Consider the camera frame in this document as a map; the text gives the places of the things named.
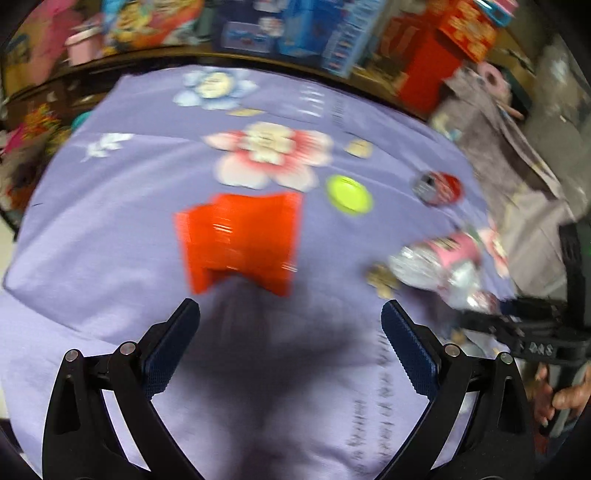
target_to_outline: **shelf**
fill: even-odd
[[[38,91],[44,88],[44,85],[58,79],[76,77],[84,73],[100,73],[101,71],[125,67],[143,60],[174,60],[181,58],[187,59],[188,57],[199,59],[200,64],[217,64],[220,66],[248,66],[278,71],[281,73],[291,74],[293,76],[305,77],[306,79],[310,80],[317,80],[327,84],[330,87],[364,96],[370,100],[378,101],[379,103],[383,103],[397,109],[402,109],[410,115],[424,119],[424,116],[420,115],[418,112],[409,111],[408,109],[404,108],[385,89],[378,86],[373,87],[371,82],[368,82],[367,78],[363,75],[354,74],[349,79],[344,79],[322,70],[312,69],[310,67],[294,63],[287,63],[281,60],[268,59],[265,57],[254,57],[245,54],[213,51],[210,44],[202,44],[200,46],[159,47],[149,50],[137,50],[103,57],[101,59],[93,60],[88,63],[76,65],[73,67],[64,66],[60,68],[56,74],[52,75],[52,77],[50,77],[44,84],[30,86],[20,90],[11,96],[10,101],[12,102],[13,100],[26,98],[29,95],[35,95]]]

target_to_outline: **human hand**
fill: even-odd
[[[587,365],[580,385],[560,390],[554,398],[554,390],[548,384],[548,365],[540,364],[535,379],[538,384],[534,393],[534,419],[543,426],[548,425],[556,410],[570,408],[573,411],[569,420],[578,417],[591,397],[591,364]]]

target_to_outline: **red can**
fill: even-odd
[[[462,196],[462,184],[453,175],[430,171],[415,182],[413,192],[427,205],[449,205]]]

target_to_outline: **blue flower print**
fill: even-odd
[[[201,106],[205,110],[231,110],[258,86],[246,78],[246,69],[204,67],[184,75],[184,90],[174,97],[180,106]]]

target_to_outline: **blue gripper pad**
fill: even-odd
[[[433,401],[438,390],[437,365],[403,313],[389,301],[382,309],[382,329],[415,391]]]
[[[160,324],[164,333],[159,335],[155,344],[150,345],[150,354],[143,365],[142,389],[147,399],[162,393],[168,386],[199,327],[200,318],[199,305],[185,299],[169,320]]]

